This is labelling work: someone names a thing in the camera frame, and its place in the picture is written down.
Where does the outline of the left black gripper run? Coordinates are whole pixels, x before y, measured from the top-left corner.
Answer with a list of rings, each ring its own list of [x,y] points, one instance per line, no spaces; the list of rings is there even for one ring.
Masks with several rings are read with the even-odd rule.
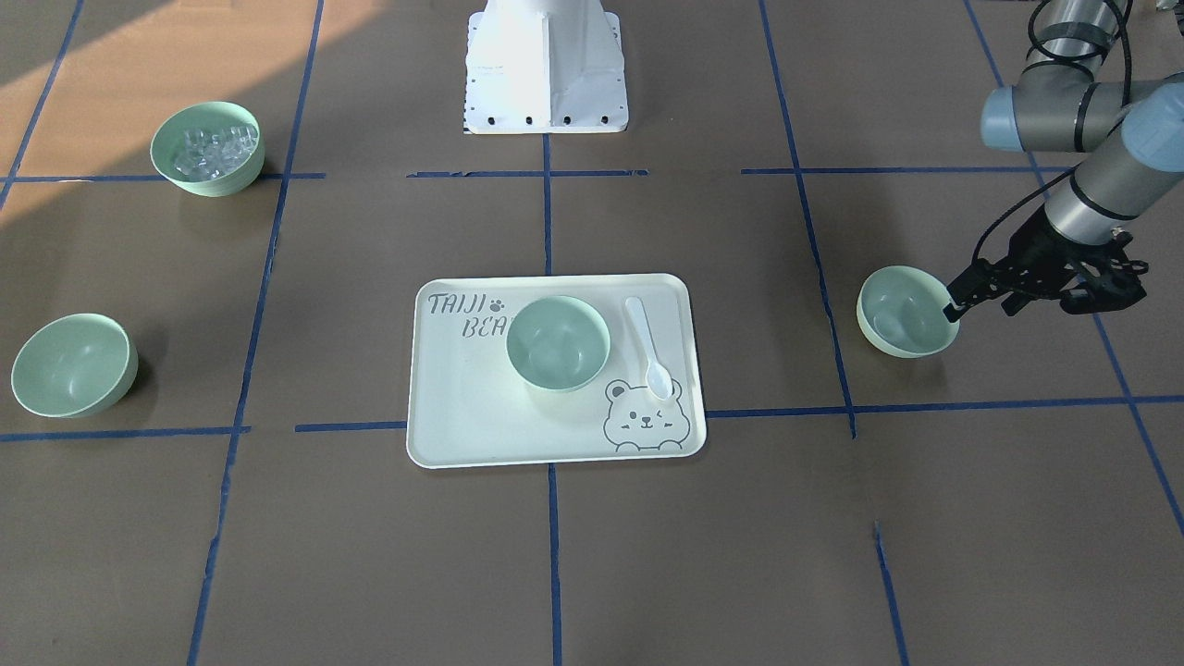
[[[1103,244],[1122,237],[1128,244],[1133,241],[1121,228],[1112,230]],[[1009,316],[1017,315],[1032,301],[1060,303],[1060,292],[1077,283],[1077,275],[1068,265],[1074,244],[1090,245],[1067,239],[1053,228],[1044,210],[1037,210],[1012,235],[1002,260],[989,262],[976,256],[971,268],[952,278],[947,284],[950,303],[942,308],[942,315],[948,322],[959,322],[969,308],[999,297],[1000,308]]]

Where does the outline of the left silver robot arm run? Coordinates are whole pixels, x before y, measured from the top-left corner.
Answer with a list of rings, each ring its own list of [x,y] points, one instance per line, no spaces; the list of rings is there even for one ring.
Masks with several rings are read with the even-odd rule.
[[[1004,257],[982,249],[948,286],[944,316],[1000,300],[1017,315],[1037,300],[1069,315],[1126,309],[1145,297],[1145,262],[1128,257],[1130,223],[1180,182],[1180,75],[1098,81],[1111,50],[1128,46],[1130,1],[1041,1],[1029,18],[1025,68],[982,105],[982,142],[1012,152],[1082,154],[1040,188],[1040,209]]]

